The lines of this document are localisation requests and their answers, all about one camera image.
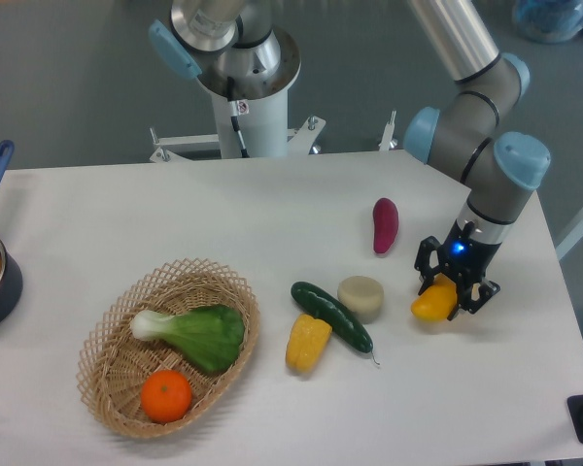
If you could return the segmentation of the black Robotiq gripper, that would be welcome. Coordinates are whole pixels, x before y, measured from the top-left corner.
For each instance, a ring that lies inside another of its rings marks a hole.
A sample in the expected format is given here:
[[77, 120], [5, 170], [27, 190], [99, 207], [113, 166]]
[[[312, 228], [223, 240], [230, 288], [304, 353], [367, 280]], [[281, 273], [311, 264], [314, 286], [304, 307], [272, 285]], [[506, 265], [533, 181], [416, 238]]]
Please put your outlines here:
[[456, 283], [457, 302], [447, 319], [453, 320], [460, 312], [475, 315], [500, 292], [500, 285], [486, 278], [500, 246], [474, 239], [472, 226], [460, 227], [456, 221], [442, 244], [434, 236], [426, 237], [419, 244], [414, 262], [421, 281], [418, 293], [434, 285], [439, 274], [452, 282], [461, 274], [463, 282]]

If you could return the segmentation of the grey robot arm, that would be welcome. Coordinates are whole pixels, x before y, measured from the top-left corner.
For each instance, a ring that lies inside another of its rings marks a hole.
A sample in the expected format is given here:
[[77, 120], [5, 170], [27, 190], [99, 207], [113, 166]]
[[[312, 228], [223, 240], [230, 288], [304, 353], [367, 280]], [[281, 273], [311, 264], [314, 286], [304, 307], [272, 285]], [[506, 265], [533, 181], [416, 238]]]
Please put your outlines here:
[[[529, 135], [495, 135], [527, 91], [530, 72], [518, 57], [498, 50], [475, 7], [414, 1], [411, 9], [458, 89], [446, 109], [420, 110], [403, 138], [409, 154], [469, 190], [447, 237], [424, 239], [415, 260], [421, 296], [432, 296], [439, 281], [449, 285], [441, 315], [452, 319], [479, 311], [498, 293], [487, 268], [540, 186], [550, 153]], [[168, 23], [150, 26], [149, 39], [168, 68], [210, 94], [223, 157], [310, 151], [317, 124], [288, 127], [298, 47], [272, 23], [269, 2], [176, 1]]]

